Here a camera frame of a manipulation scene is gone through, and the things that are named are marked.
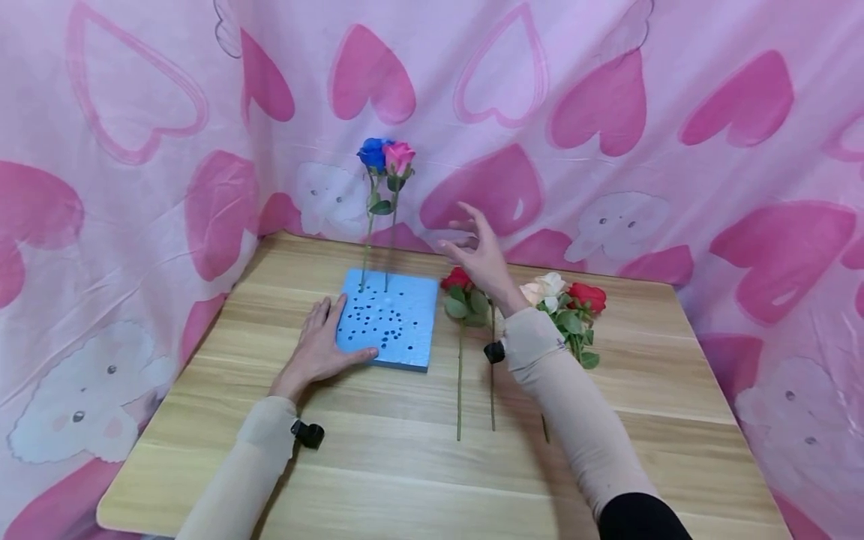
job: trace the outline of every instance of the wooden table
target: wooden table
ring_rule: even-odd
[[[361,246],[263,241],[189,367],[98,507],[109,529],[174,536],[251,406],[294,349],[306,313],[337,295]],[[373,264],[381,268],[384,254]],[[397,252],[397,271],[444,276],[442,257]],[[542,270],[513,266],[517,283]],[[577,277],[563,274],[565,279]],[[668,285],[578,276],[609,295],[591,375],[639,458],[695,538],[788,538],[693,331]],[[457,325],[439,309],[426,374],[363,368],[303,406],[327,431],[276,489],[260,538],[596,538],[552,434],[504,365],[489,406],[485,329],[467,335],[456,441]]]

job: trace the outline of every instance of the cream rose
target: cream rose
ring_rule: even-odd
[[[558,310],[558,296],[567,286],[558,272],[550,272],[545,276],[540,276],[534,280],[534,283],[540,286],[543,295],[543,303],[546,305],[547,311],[555,313]]]
[[[543,287],[539,283],[526,283],[525,285],[521,285],[519,290],[522,291],[525,299],[532,306],[536,306],[543,301]]]

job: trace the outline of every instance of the pink curtain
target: pink curtain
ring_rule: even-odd
[[[864,530],[861,2],[2,6],[0,537],[133,537],[99,496],[259,234],[364,240],[367,137],[403,248],[466,200],[676,285],[791,529]]]

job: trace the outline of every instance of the white bear print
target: white bear print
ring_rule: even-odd
[[[615,260],[628,260],[642,251],[641,241],[657,232],[669,217],[665,199],[638,191],[602,195],[579,216],[578,232],[564,252],[576,263],[598,249]]]
[[[343,168],[305,162],[297,168],[294,202],[306,234],[361,240],[366,233],[369,180]]]
[[[735,409],[775,486],[792,491],[806,480],[828,492],[864,492],[864,440],[814,360],[783,360],[738,394]]]
[[[123,405],[174,376],[168,357],[150,361],[154,343],[133,322],[111,324],[65,357],[42,378],[9,434],[21,461],[47,463],[89,452],[123,461],[138,437],[138,425]]]

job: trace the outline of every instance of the black sleeve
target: black sleeve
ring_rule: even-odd
[[[692,540],[675,512],[647,493],[625,493],[609,501],[597,524],[601,540]]]

